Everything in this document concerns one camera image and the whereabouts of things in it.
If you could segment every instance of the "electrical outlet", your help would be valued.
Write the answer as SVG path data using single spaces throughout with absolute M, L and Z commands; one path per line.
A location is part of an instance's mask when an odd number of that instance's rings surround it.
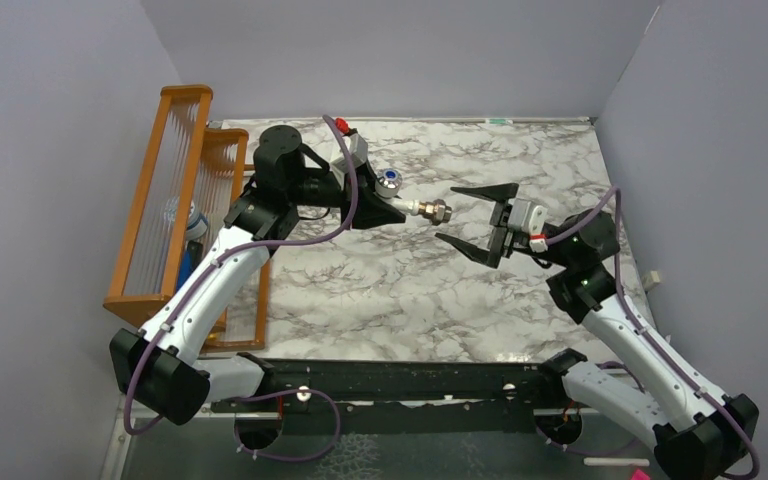
M 643 291 L 649 293 L 661 284 L 661 273 L 657 270 L 649 270 L 643 274 L 640 281 L 643 283 Z

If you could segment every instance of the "pink object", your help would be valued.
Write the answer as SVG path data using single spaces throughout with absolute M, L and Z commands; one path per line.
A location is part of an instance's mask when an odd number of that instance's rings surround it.
M 650 480 L 650 477 L 638 468 L 634 475 L 631 476 L 631 480 Z

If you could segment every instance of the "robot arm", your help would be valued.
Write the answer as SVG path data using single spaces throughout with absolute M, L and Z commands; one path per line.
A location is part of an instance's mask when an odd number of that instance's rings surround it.
M 584 355 L 566 350 L 542 366 L 555 378 L 559 393 L 633 433 L 654 450 L 671 478 L 715 478 L 746 455 L 745 443 L 724 412 L 751 438 L 757 407 L 743 394 L 729 397 L 702 376 L 624 296 L 603 266 L 619 253 L 609 214 L 582 212 L 556 226 L 546 223 L 545 207 L 515 198 L 516 184 L 452 190 L 495 202 L 488 248 L 441 233 L 437 237 L 492 268 L 513 252 L 532 257 L 543 268 L 565 267 L 548 280 L 555 304 L 615 352 L 647 389 L 639 392 L 601 372 Z
M 347 127 L 342 133 L 351 158 L 339 154 L 327 163 L 302 143 L 301 134 L 292 127 L 279 125 L 263 132 L 254 152 L 252 181 L 231 206 L 225 226 L 205 258 L 163 310 L 136 334 L 122 329 L 111 341 L 116 379 L 123 393 L 138 376 L 133 398 L 177 425 L 189 421 L 205 402 L 253 395 L 264 376 L 256 360 L 241 356 L 199 359 L 199 351 L 222 310 L 296 226 L 298 206 L 339 208 L 345 220 L 351 203 L 346 181 L 349 168 L 355 171 L 359 193 L 353 228 L 404 223 L 406 213 L 422 215 L 433 224 L 449 220 L 451 208 L 441 200 L 398 198 L 398 172 L 376 173 L 363 137 Z M 318 167 L 305 167 L 305 157 Z M 263 240 L 276 246 L 243 249 Z M 176 320 L 170 322 L 170 316 Z M 143 360 L 147 349 L 150 353 Z

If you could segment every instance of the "white marble surface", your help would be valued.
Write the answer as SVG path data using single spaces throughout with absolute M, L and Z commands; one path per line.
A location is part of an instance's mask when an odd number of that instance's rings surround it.
M 229 120 L 224 127 L 249 131 L 251 161 L 260 133 L 279 123 L 298 128 L 305 143 L 325 158 L 336 148 L 318 120 Z M 591 126 L 357 121 L 352 127 L 368 140 L 373 167 L 402 173 L 402 197 L 445 199 L 454 209 L 451 223 L 433 227 L 408 217 L 404 225 L 279 249 L 267 348 L 258 355 L 542 361 L 573 347 L 594 361 L 615 358 L 554 306 L 545 280 L 556 267 L 542 270 L 514 254 L 493 270 L 434 238 L 442 231 L 482 246 L 489 238 L 492 204 L 453 194 L 452 186 L 518 182 L 518 196 L 546 205 L 553 223 L 595 204 L 609 182 Z M 336 213 L 323 221 L 301 222 L 291 238 L 318 236 L 338 224 Z M 622 265 L 630 294 L 651 318 L 625 241 Z M 229 309 L 226 339 L 251 338 L 255 300 L 254 284 L 237 296 Z

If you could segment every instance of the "floor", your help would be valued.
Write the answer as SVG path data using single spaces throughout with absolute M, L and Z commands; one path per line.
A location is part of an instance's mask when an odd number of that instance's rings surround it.
M 336 144 L 320 120 L 227 120 L 224 127 L 249 131 L 250 162 L 260 133 L 280 123 L 299 129 L 305 143 L 330 158 Z M 351 126 L 369 142 L 374 168 L 402 173 L 402 197 L 442 198 L 454 209 L 452 220 L 434 227 L 409 217 L 404 225 L 280 249 L 272 271 L 267 348 L 259 356 L 542 361 L 572 347 L 593 361 L 615 358 L 554 306 L 545 280 L 557 269 L 542 270 L 514 255 L 493 270 L 434 238 L 437 231 L 480 245 L 489 238 L 492 205 L 455 195 L 452 186 L 518 182 L 519 197 L 547 206 L 555 223 L 595 204 L 609 181 L 592 126 L 394 121 Z M 301 222 L 291 238 L 318 236 L 338 224 L 336 214 Z M 622 246 L 626 288 L 651 318 L 625 239 Z M 255 302 L 252 284 L 229 308 L 226 340 L 251 338 Z

